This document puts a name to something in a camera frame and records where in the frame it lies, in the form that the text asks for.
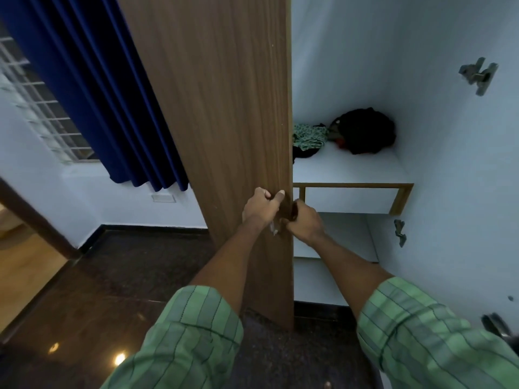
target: white shelf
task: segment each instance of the white shelf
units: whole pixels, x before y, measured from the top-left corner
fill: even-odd
[[[296,158],[294,183],[411,183],[391,148],[353,155],[327,142],[310,158]]]
[[[341,246],[370,262],[378,262],[373,246],[366,215],[351,213],[319,213],[327,234]],[[294,256],[296,258],[319,258],[311,247],[294,238]]]
[[[315,259],[294,259],[294,300],[348,305],[324,262]]]

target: window grille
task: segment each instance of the window grille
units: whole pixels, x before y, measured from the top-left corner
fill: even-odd
[[[62,162],[99,161],[87,140],[0,22],[0,89]]]

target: shirt sleeve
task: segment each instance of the shirt sleeve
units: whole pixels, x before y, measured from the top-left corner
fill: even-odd
[[[393,277],[361,311],[364,352],[397,387],[517,387],[519,357],[407,281]]]
[[[230,376],[242,339],[240,319],[216,289],[181,288],[141,350],[119,365],[102,388],[219,388]]]

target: cloth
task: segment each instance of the cloth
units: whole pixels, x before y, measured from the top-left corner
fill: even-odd
[[[141,350],[101,388],[219,388],[230,376],[242,339],[240,319],[216,289],[181,288],[146,334]]]
[[[519,385],[519,357],[499,337],[472,329],[409,282],[379,285],[359,317],[364,353],[400,387]]]
[[[320,125],[294,124],[293,145],[301,150],[320,149],[327,141],[328,128]]]
[[[367,356],[400,387],[517,387],[519,357],[499,337],[416,286],[394,277],[364,306],[358,337]],[[141,350],[102,388],[216,389],[228,379],[243,326],[214,288],[188,286],[168,302]]]

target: metal hinge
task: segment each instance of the metal hinge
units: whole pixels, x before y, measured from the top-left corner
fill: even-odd
[[[407,236],[402,233],[402,228],[404,228],[405,222],[401,220],[395,220],[394,221],[394,227],[397,229],[395,230],[394,234],[397,235],[400,238],[400,247],[403,247]]]
[[[496,63],[490,63],[487,69],[480,72],[484,62],[485,58],[480,57],[477,59],[476,64],[462,65],[459,69],[459,73],[463,75],[469,84],[477,84],[476,95],[479,95],[480,97],[485,94],[488,86],[490,86],[490,82],[492,82],[492,78],[496,74],[497,68],[499,67]]]

